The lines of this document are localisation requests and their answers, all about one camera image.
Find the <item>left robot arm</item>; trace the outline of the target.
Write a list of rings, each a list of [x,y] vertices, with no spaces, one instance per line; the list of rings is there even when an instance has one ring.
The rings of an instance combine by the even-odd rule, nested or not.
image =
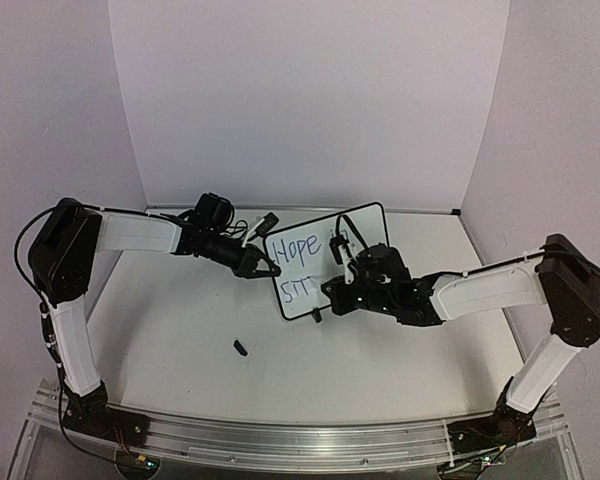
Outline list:
[[[89,436],[142,443],[149,420],[112,408],[98,373],[87,329],[85,297],[94,258],[104,251],[146,251],[202,257],[238,278],[276,278],[280,268],[252,241],[279,222],[273,213],[232,236],[235,208],[212,193],[178,215],[150,214],[86,205],[64,198],[46,215],[28,263],[40,310],[46,348],[59,372],[68,406],[64,427]]]

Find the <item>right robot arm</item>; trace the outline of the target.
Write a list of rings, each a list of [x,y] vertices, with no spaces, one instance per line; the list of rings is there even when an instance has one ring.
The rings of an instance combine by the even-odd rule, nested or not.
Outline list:
[[[515,307],[548,308],[548,333],[507,381],[494,410],[449,425],[459,452],[533,438],[533,417],[544,395],[582,350],[600,340],[600,267],[561,234],[548,236],[530,254],[419,278],[409,273],[394,247],[379,243],[356,251],[338,234],[330,248],[343,273],[321,290],[337,316],[364,310],[404,326],[428,328]]]

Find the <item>blue marker cap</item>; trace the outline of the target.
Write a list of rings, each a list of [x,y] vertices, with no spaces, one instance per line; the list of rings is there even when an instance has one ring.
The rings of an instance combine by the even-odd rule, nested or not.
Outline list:
[[[233,347],[241,356],[246,357],[248,355],[248,351],[238,339],[233,342]]]

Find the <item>white marker pen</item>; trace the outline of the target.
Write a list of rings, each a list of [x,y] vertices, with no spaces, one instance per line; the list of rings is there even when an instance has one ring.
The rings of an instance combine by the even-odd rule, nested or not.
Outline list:
[[[315,279],[311,281],[311,287],[316,291],[321,291],[323,285],[324,283],[322,281],[316,281]]]

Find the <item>white whiteboard with black frame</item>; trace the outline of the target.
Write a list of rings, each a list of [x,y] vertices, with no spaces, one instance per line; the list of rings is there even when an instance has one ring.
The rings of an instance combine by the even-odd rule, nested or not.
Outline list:
[[[329,307],[328,298],[322,291],[314,290],[311,281],[324,283],[343,273],[343,267],[335,263],[329,247],[330,239],[337,233],[348,239],[354,253],[366,245],[389,243],[385,211],[380,203],[348,209],[344,214],[362,240],[355,237],[345,221],[338,219],[338,213],[291,224],[265,237],[265,252],[281,268],[280,276],[274,279],[274,291],[285,320],[293,321],[310,315],[315,308]]]

